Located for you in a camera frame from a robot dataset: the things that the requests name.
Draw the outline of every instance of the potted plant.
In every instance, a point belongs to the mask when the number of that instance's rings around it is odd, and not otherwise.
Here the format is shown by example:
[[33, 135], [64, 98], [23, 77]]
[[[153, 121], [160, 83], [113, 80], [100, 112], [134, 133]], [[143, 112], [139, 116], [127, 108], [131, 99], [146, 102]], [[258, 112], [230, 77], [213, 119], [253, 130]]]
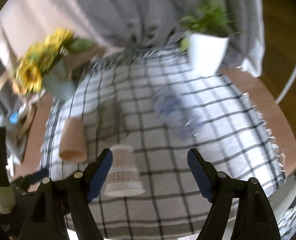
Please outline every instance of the potted plant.
[[229, 23], [227, 13], [217, 1], [207, 1], [196, 8], [193, 14], [180, 21], [188, 29], [181, 41], [181, 49], [188, 50], [188, 58], [193, 69], [201, 76], [214, 75], [226, 53], [229, 43]]
[[18, 59], [18, 66], [13, 71], [13, 91], [25, 96], [40, 93], [45, 88], [61, 101], [71, 98], [76, 91], [66, 69], [63, 56], [66, 51], [82, 52], [94, 46], [94, 43], [82, 38], [75, 38], [68, 29], [57, 29], [43, 42], [32, 45]]

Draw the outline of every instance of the light blue vase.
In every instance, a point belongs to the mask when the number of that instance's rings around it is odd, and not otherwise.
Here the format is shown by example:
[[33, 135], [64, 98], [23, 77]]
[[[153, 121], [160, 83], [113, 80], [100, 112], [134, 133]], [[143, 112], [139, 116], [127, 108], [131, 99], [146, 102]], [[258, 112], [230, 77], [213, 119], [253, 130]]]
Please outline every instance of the light blue vase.
[[67, 101], [73, 97], [77, 86], [69, 78], [63, 59], [43, 75], [43, 87], [60, 101]]

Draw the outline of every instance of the blue object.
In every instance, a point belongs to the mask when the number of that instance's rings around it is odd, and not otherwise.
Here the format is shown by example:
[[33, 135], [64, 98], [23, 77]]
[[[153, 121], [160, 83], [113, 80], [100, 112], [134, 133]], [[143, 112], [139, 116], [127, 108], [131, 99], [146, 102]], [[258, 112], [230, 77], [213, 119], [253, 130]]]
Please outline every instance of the blue object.
[[102, 160], [100, 166], [98, 167], [94, 177], [89, 184], [89, 193], [87, 195], [88, 203], [91, 203], [93, 199], [99, 196], [100, 190], [104, 185], [110, 167], [112, 165], [112, 152], [109, 150], [107, 155]]
[[10, 117], [9, 117], [9, 122], [11, 124], [17, 124], [18, 122], [18, 112], [13, 113]]
[[201, 192], [201, 195], [204, 198], [206, 198], [210, 203], [212, 203], [213, 196], [211, 193], [211, 182], [191, 149], [188, 151], [187, 161], [192, 175], [195, 178], [195, 181]]

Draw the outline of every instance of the white checkered tablecloth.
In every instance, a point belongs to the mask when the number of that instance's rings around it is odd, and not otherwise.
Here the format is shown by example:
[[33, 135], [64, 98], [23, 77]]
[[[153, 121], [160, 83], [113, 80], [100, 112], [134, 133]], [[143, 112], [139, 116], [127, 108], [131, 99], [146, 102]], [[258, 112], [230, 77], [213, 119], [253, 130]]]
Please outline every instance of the white checkered tablecloth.
[[[200, 133], [187, 140], [174, 137], [155, 115], [151, 97], [164, 86], [180, 86], [185, 106], [206, 121]], [[284, 174], [254, 107], [223, 74], [203, 78], [176, 52], [133, 57], [128, 63], [96, 63], [86, 70], [75, 96], [53, 101], [42, 147], [41, 166], [53, 180], [68, 177], [96, 160], [109, 140], [99, 140], [97, 106], [106, 100], [120, 105], [146, 192], [127, 198], [99, 196], [90, 210], [109, 239], [170, 239], [200, 231], [210, 209], [187, 164], [187, 152], [197, 147], [218, 171], [237, 179], [256, 177], [267, 195], [283, 182]], [[81, 116], [85, 124], [88, 160], [75, 164], [58, 156], [67, 118]], [[73, 229], [70, 216], [68, 228]]]

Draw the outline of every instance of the white flower pot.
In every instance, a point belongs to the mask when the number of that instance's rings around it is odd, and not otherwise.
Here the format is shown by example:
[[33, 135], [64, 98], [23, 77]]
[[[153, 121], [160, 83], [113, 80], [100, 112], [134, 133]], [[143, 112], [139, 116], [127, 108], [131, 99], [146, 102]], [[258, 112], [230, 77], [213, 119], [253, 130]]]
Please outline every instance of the white flower pot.
[[225, 56], [229, 37], [221, 38], [200, 33], [187, 33], [188, 57], [194, 71], [204, 77], [214, 75]]

